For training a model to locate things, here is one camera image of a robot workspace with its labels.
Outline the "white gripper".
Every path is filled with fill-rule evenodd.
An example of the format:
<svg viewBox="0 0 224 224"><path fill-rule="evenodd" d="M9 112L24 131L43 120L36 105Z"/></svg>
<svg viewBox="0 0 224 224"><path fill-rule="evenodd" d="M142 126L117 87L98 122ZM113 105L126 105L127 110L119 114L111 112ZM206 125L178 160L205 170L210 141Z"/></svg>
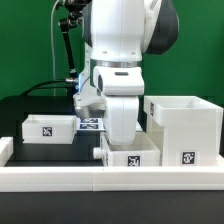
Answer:
<svg viewBox="0 0 224 224"><path fill-rule="evenodd" d="M112 145L130 145L136 133L137 96L105 96L104 126Z"/></svg>

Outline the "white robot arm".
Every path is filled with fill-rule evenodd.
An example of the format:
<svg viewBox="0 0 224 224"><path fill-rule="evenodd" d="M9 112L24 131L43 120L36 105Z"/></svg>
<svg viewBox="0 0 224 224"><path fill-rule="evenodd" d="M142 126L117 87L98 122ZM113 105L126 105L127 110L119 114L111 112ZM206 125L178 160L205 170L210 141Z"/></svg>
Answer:
<svg viewBox="0 0 224 224"><path fill-rule="evenodd" d="M172 0L92 0L83 9L86 63L74 95L77 114L101 110L109 142L130 145L144 94L142 55L166 52L179 19Z"/></svg>

